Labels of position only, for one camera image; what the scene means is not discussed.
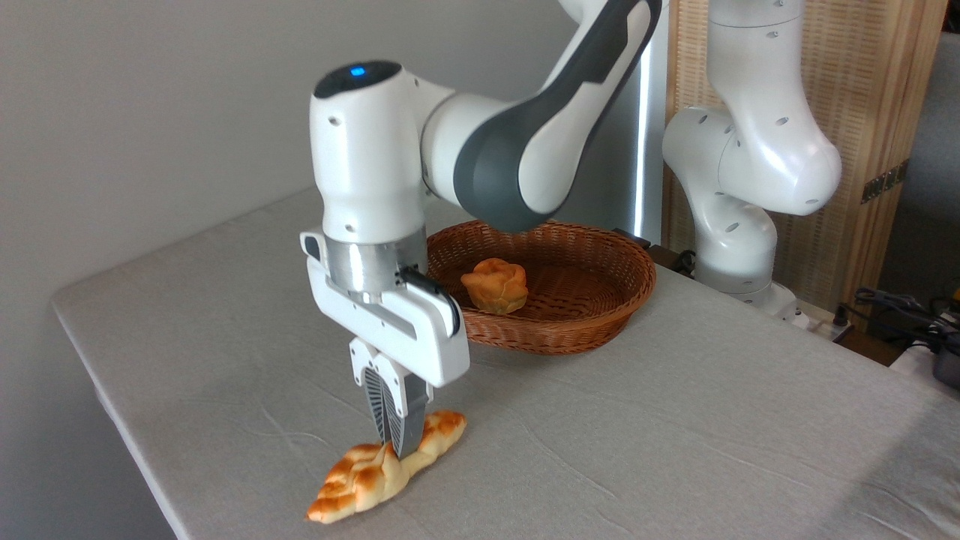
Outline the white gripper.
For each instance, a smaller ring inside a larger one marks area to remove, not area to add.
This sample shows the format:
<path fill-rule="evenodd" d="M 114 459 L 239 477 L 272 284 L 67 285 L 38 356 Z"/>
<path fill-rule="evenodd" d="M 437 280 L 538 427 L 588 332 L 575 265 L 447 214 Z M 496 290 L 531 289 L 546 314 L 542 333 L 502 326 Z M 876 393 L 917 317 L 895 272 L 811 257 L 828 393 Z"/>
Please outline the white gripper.
<path fill-rule="evenodd" d="M 323 234 L 306 230 L 299 238 L 319 309 L 358 336 L 349 343 L 353 376 L 364 390 L 381 443 L 393 444 L 395 454 L 407 458 L 422 441 L 432 399 L 428 383 L 443 387 L 470 366 L 458 304 L 414 283 L 383 292 L 377 303 L 351 298 L 334 286 L 321 259 Z"/>

